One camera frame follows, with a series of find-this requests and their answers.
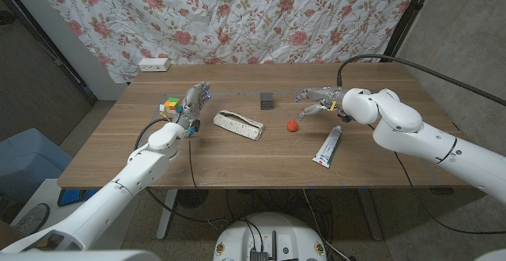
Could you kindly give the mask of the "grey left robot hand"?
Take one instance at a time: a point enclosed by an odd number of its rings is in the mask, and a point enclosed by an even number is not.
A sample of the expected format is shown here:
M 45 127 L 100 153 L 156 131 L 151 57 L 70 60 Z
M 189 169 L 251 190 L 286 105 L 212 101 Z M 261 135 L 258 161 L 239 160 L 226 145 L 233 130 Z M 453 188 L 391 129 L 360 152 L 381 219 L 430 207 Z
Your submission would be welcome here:
M 201 110 L 210 99 L 209 89 L 210 83 L 207 81 L 188 89 L 181 105 L 182 111 L 175 117 L 174 122 L 187 130 L 199 118 Z

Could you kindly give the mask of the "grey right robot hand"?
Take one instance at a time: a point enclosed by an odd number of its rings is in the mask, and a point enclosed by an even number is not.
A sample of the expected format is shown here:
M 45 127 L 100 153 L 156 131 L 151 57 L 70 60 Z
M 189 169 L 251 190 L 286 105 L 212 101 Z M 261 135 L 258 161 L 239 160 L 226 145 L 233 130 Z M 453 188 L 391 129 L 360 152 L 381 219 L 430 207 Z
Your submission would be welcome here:
M 349 119 L 342 107 L 344 95 L 348 92 L 347 89 L 339 87 L 322 87 L 302 89 L 296 96 L 295 101 L 301 100 L 314 101 L 314 104 L 306 107 L 296 118 L 296 121 L 301 121 L 305 116 L 315 115 L 322 110 L 329 112 L 337 112 L 338 117 L 343 121 Z

